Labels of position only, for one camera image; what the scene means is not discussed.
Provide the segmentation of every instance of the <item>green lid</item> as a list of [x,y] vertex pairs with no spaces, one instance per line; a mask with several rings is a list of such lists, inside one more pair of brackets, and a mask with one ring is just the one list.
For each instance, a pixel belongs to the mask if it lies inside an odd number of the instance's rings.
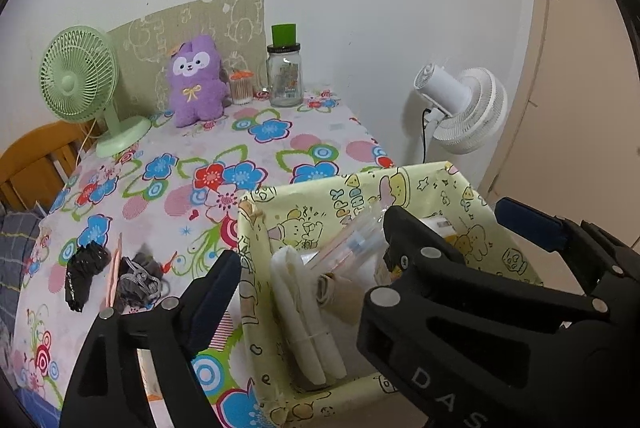
[[287,46],[296,43],[296,24],[283,23],[271,26],[273,46]]

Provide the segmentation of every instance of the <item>yellow cartoon fabric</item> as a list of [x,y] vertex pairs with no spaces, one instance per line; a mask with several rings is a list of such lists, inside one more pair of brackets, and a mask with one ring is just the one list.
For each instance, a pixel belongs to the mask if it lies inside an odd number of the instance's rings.
[[542,285],[484,199],[450,163],[354,173],[246,194],[238,218],[242,329],[258,403],[277,425],[300,424],[396,392],[380,374],[347,379],[319,393],[295,390],[270,294],[273,252],[284,245],[300,251],[322,247],[374,199],[384,206],[401,205],[418,218],[446,217],[469,267]]

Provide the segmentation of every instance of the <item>clothes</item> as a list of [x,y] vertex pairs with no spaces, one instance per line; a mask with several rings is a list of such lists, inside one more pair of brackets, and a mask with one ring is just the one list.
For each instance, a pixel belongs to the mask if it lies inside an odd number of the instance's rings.
[[89,242],[78,248],[66,264],[65,300],[72,311],[81,313],[89,299],[89,289],[94,275],[109,263],[109,253],[98,243]]
[[160,297],[162,268],[151,255],[140,252],[133,260],[123,257],[119,275],[114,305],[119,312],[124,310],[124,305],[146,307]]

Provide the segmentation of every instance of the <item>power cord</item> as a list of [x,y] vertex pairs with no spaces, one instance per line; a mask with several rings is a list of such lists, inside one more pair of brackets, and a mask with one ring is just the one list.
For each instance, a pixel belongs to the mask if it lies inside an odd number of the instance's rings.
[[89,128],[89,131],[87,132],[87,134],[84,137],[84,141],[82,141],[82,144],[80,145],[80,148],[78,150],[78,156],[76,157],[76,168],[78,167],[78,160],[80,159],[80,152],[82,152],[82,150],[84,149],[84,144],[86,143],[86,140],[91,137],[91,132],[94,131],[94,126],[95,126],[95,119],[94,119],[94,123],[91,125],[91,128]]
[[420,120],[420,126],[422,126],[422,163],[427,162],[427,139],[425,137],[425,131],[427,130],[427,123],[424,121],[425,116],[431,113],[431,108],[425,108],[422,112],[422,119]]

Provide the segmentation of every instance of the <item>fan base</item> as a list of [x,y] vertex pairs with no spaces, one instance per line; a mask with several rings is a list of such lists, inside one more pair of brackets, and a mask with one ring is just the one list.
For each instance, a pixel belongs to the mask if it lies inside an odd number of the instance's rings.
[[97,140],[95,154],[98,157],[112,157],[123,152],[136,141],[142,139],[151,128],[151,121],[146,117],[136,115],[120,123],[120,133],[111,136],[105,132]]

